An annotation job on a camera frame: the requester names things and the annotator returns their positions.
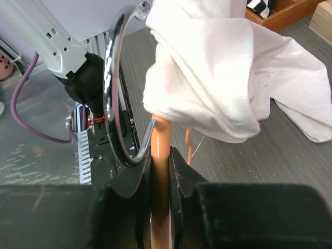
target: orange rod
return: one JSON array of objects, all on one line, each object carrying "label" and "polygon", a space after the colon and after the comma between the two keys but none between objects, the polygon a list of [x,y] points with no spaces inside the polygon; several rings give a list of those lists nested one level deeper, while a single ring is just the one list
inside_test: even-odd
[{"label": "orange rod", "polygon": [[171,123],[153,115],[158,120],[151,138],[152,197],[151,244],[152,249],[170,248],[169,224],[169,156],[171,152]]},{"label": "orange rod", "polygon": [[193,151],[193,143],[190,141],[190,135],[191,135],[192,128],[187,129],[186,131],[186,145],[188,146],[188,160],[187,164],[191,165],[191,157],[192,157],[192,151]]}]

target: metal hanger hook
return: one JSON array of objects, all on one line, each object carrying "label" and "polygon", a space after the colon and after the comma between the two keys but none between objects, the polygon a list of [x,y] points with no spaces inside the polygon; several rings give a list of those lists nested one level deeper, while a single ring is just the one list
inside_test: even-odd
[{"label": "metal hanger hook", "polygon": [[151,119],[148,122],[138,153],[133,157],[130,156],[122,138],[119,118],[120,54],[123,35],[129,20],[133,17],[138,20],[144,20],[149,11],[150,5],[147,2],[142,2],[138,6],[128,5],[123,8],[109,31],[109,42],[105,53],[103,104],[106,130],[115,156],[128,167],[135,167],[143,160],[148,151],[153,129],[157,125],[157,120],[155,119]]}]

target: black and white striped cloth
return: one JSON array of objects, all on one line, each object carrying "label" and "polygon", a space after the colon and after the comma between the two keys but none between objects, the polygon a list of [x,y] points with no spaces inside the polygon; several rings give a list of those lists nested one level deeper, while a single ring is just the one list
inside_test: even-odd
[{"label": "black and white striped cloth", "polygon": [[247,8],[266,19],[271,14],[274,0],[247,0]]}]

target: white towel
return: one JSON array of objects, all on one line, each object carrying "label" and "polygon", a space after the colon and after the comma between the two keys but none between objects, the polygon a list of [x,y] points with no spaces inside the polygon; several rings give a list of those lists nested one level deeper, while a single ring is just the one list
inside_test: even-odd
[{"label": "white towel", "polygon": [[158,44],[145,109],[241,143],[259,132],[272,98],[311,141],[332,140],[326,67],[292,38],[245,19],[245,6],[246,0],[154,0],[146,24]]}]

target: white machine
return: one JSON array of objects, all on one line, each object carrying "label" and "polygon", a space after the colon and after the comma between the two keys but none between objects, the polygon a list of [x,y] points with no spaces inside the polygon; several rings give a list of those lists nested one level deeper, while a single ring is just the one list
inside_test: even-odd
[{"label": "white machine", "polygon": [[35,48],[73,100],[103,115],[101,57],[72,38],[40,0],[2,0],[0,15]]}]

